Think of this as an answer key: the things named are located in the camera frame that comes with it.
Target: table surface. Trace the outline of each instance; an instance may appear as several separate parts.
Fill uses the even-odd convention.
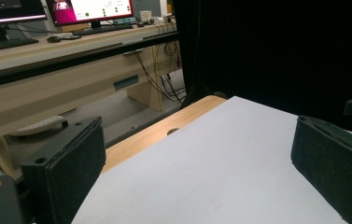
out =
[[[73,223],[345,223],[291,162],[296,124],[233,97],[101,174]]]
[[[146,129],[117,143],[106,150],[106,165],[103,172],[131,158],[138,152],[165,138],[172,129],[179,129],[199,118],[214,107],[226,100],[214,95],[209,95],[184,109],[177,111],[166,119],[162,119]]]
[[[80,56],[83,52],[104,50],[111,46],[139,41],[143,38],[170,33],[176,30],[174,23],[156,24],[133,29],[118,30],[97,35],[85,35],[80,39],[62,40],[60,43],[49,43],[46,37],[39,43],[0,50],[0,70],[17,68],[26,64],[43,63],[54,58]]]

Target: desk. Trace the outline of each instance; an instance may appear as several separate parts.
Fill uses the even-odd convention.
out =
[[[345,223],[291,163],[297,116],[219,104],[102,173],[73,223]]]
[[[134,99],[162,110],[162,96],[150,86],[134,54],[107,57],[106,53],[122,43],[150,40],[174,30],[174,24],[160,24],[56,44],[44,39],[38,44],[0,50],[0,77],[12,80],[0,83],[0,143],[4,134],[125,90],[122,87],[127,87],[128,95]],[[138,53],[154,80],[171,71],[170,63],[176,63],[176,57],[166,55],[163,44]],[[22,77],[24,71],[33,76]],[[22,78],[13,80],[8,74]],[[6,145],[0,144],[0,166],[7,175],[13,175],[13,166],[6,157]]]
[[[106,150],[108,160],[103,168],[102,174],[145,148],[161,141],[172,129],[184,127],[225,101],[225,99],[217,96],[206,96],[202,100],[185,107],[166,119],[160,120],[143,131],[109,147]]]

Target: black panel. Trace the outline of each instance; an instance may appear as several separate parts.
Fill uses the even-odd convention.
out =
[[[352,223],[352,134],[299,116],[292,163],[348,223]]]
[[[352,131],[352,2],[174,4],[190,98],[222,91]]]

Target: computer screen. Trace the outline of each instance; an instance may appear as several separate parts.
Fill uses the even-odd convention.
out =
[[[134,15],[131,0],[46,0],[55,26],[90,23],[92,28],[100,21],[128,18]]]
[[[0,0],[0,41],[7,40],[3,25],[46,19],[40,0]]]

